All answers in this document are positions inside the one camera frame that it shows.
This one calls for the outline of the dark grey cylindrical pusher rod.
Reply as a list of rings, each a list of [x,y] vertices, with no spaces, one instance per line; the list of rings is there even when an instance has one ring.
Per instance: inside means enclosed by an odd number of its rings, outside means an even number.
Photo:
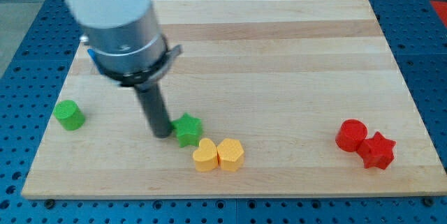
[[[145,116],[157,138],[167,138],[173,131],[165,101],[157,83],[135,85],[135,92],[144,110]]]

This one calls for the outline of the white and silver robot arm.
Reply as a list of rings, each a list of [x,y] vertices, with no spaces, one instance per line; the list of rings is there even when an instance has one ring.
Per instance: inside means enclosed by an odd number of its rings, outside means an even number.
[[[97,68],[133,87],[153,135],[166,138],[173,126],[158,82],[182,53],[169,47],[152,0],[64,0],[81,26]]]

